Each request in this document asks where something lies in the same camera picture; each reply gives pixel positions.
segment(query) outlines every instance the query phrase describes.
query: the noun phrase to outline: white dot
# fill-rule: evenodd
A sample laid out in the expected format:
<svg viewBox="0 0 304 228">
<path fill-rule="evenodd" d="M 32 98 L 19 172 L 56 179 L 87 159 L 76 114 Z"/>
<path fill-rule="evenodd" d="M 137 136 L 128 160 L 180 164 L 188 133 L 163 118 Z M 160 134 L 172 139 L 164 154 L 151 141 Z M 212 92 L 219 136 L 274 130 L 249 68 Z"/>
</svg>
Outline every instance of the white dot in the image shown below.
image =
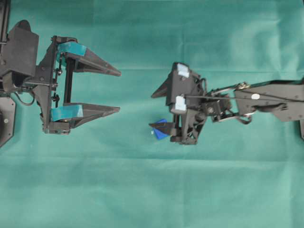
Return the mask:
<svg viewBox="0 0 304 228">
<path fill-rule="evenodd" d="M 252 94 L 251 99 L 253 99 L 253 100 L 260 99 L 260 94 Z"/>
</svg>

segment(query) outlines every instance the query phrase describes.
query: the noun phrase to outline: blue triangular block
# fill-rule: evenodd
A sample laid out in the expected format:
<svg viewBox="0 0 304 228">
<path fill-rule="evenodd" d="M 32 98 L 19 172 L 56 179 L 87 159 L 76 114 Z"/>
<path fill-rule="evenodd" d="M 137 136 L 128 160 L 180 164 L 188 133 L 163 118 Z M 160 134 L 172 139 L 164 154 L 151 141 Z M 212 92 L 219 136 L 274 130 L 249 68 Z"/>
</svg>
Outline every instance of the blue triangular block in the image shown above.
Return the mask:
<svg viewBox="0 0 304 228">
<path fill-rule="evenodd" d="M 166 123 L 166 122 L 167 122 L 166 119 L 161 119 L 160 121 L 158 121 L 158 122 L 156 122 L 156 123 L 158 124 L 158 123 Z M 154 134 L 155 134 L 155 136 L 156 136 L 156 138 L 157 138 L 158 140 L 164 139 L 164 138 L 166 138 L 166 137 L 169 136 L 169 135 L 167 135 L 167 134 L 164 134 L 164 133 L 160 132 L 159 130 L 157 130 L 157 129 L 155 129 L 155 128 L 153 128 L 153 131 L 154 131 Z"/>
</svg>

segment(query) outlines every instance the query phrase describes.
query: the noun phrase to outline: black cable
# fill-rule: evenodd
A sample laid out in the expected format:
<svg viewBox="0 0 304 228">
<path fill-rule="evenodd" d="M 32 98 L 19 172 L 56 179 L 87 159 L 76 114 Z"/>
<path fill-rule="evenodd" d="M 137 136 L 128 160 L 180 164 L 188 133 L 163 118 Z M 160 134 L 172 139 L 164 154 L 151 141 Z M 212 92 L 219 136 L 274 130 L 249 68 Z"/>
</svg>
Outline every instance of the black cable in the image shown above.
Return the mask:
<svg viewBox="0 0 304 228">
<path fill-rule="evenodd" d="M 19 100 L 23 105 L 25 105 L 25 106 L 31 106 L 32 104 L 34 104 L 34 102 L 35 102 L 35 96 L 34 96 L 33 93 L 31 93 L 31 94 L 32 94 L 32 96 L 33 96 L 32 102 L 31 102 L 31 103 L 25 103 L 25 102 L 23 102 L 23 101 L 21 100 L 21 98 L 20 98 L 20 96 L 17 94 L 17 92 L 14 92 L 14 95 L 16 95 L 16 97 L 18 98 L 18 100 Z"/>
</svg>

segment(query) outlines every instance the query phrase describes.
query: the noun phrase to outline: wire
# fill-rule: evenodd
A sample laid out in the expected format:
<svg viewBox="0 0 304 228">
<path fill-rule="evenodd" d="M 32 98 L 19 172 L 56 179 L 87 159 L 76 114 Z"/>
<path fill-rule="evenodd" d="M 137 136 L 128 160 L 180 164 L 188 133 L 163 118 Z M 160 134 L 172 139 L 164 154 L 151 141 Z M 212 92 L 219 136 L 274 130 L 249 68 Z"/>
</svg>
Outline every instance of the wire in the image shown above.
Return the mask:
<svg viewBox="0 0 304 228">
<path fill-rule="evenodd" d="M 236 113 L 234 113 L 233 111 L 231 111 L 230 109 L 227 109 L 227 111 L 230 113 L 230 114 L 232 114 L 235 118 L 236 118 L 236 120 L 238 120 L 240 123 L 242 123 L 242 124 L 245 124 L 245 125 L 247 125 L 247 124 L 250 124 L 251 123 L 251 121 L 252 121 L 252 116 L 241 116 L 241 115 L 237 115 Z"/>
<path fill-rule="evenodd" d="M 33 96 L 33 100 L 31 101 L 31 103 L 25 103 L 25 102 L 23 102 L 23 101 L 21 100 L 20 96 L 19 96 L 16 92 L 14 92 L 14 95 L 16 95 L 16 97 L 18 98 L 18 100 L 19 100 L 23 105 L 25 105 L 25 106 L 31 106 L 32 104 L 34 104 L 34 102 L 35 102 L 35 96 L 34 96 L 33 93 L 31 93 L 31 94 L 32 94 L 32 96 Z"/>
<path fill-rule="evenodd" d="M 219 96 L 192 96 L 192 95 L 185 95 L 185 97 L 188 97 L 188 98 L 206 98 L 206 99 L 212 99 L 212 100 L 275 101 L 275 102 L 285 102 L 285 103 L 302 103 L 302 102 L 304 102 L 304 101 L 297 101 L 297 100 L 290 100 L 290 99 L 282 99 L 282 100 L 275 100 L 275 99 L 251 99 L 251 98 L 219 97 Z"/>
</svg>

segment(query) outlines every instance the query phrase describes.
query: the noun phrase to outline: white label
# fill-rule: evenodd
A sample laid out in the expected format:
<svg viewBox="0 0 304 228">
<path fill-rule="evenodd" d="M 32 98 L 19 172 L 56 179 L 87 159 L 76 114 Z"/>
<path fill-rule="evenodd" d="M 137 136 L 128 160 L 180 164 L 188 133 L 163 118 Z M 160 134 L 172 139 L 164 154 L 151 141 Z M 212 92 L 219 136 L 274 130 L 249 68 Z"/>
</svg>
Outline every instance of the white label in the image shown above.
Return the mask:
<svg viewBox="0 0 304 228">
<path fill-rule="evenodd" d="M 253 100 L 260 99 L 260 94 L 252 94 L 251 99 L 253 99 Z"/>
<path fill-rule="evenodd" d="M 175 100 L 175 109 L 180 111 L 186 111 L 186 100 L 182 96 L 177 96 Z"/>
<path fill-rule="evenodd" d="M 189 68 L 181 63 L 177 64 L 177 71 L 180 76 L 189 77 Z"/>
</svg>

